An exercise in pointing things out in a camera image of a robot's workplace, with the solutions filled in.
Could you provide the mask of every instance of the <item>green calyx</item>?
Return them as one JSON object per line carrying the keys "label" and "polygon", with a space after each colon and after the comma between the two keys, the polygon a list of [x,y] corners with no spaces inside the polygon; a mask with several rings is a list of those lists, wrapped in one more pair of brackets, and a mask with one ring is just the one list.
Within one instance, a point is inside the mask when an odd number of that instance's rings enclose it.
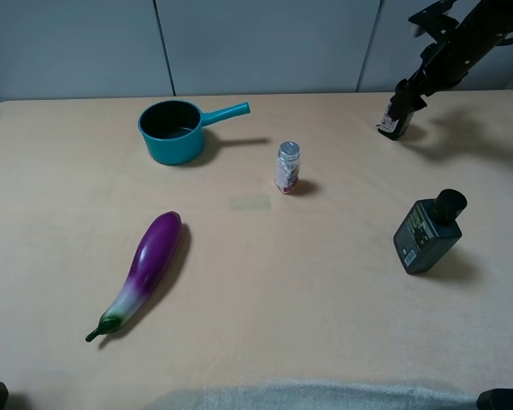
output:
{"label": "green calyx", "polygon": [[92,331],[89,335],[85,337],[86,342],[90,342],[98,335],[106,335],[108,333],[114,333],[121,327],[121,318],[118,316],[108,316],[106,318],[101,318],[99,320],[99,324],[97,329]]}

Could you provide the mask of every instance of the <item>beige tabletop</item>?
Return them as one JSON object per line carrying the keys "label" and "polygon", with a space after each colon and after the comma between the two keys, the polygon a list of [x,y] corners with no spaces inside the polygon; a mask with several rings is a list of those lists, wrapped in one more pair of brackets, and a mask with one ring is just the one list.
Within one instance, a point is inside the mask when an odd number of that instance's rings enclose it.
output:
{"label": "beige tabletop", "polygon": [[[513,91],[433,96],[396,143],[375,130],[390,96],[190,97],[252,114],[209,126],[183,167],[139,135],[158,99],[1,103],[0,380],[20,408],[286,380],[513,387]],[[286,140],[292,196],[274,185]],[[393,233],[444,188],[468,198],[463,238],[411,277]],[[86,343],[168,210],[186,224],[168,280]]]}

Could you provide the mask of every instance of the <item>purple eggplant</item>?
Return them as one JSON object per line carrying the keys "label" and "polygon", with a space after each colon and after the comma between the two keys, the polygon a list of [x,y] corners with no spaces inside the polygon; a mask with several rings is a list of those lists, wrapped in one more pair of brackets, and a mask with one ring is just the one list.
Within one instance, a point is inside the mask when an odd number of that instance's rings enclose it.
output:
{"label": "purple eggplant", "polygon": [[97,329],[85,340],[118,331],[148,300],[177,247],[182,222],[176,212],[167,212],[152,222],[141,239],[120,294],[101,316]]}

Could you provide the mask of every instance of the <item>teal saucepan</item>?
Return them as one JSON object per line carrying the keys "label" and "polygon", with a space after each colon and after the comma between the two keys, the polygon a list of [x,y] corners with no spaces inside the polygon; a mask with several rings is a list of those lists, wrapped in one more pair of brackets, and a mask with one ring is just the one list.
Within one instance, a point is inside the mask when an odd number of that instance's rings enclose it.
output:
{"label": "teal saucepan", "polygon": [[152,105],[141,114],[139,130],[154,160],[177,165],[193,160],[203,151],[203,126],[250,112],[247,102],[202,113],[191,102],[167,100]]}

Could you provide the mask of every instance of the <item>dark green bottle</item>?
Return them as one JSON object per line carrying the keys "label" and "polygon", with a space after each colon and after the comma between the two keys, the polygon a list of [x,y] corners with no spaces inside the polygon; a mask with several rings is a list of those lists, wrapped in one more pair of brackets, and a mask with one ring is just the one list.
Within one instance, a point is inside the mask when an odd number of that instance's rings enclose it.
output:
{"label": "dark green bottle", "polygon": [[393,243],[409,275],[427,272],[462,237],[457,216],[468,206],[457,190],[443,190],[435,199],[416,201]]}

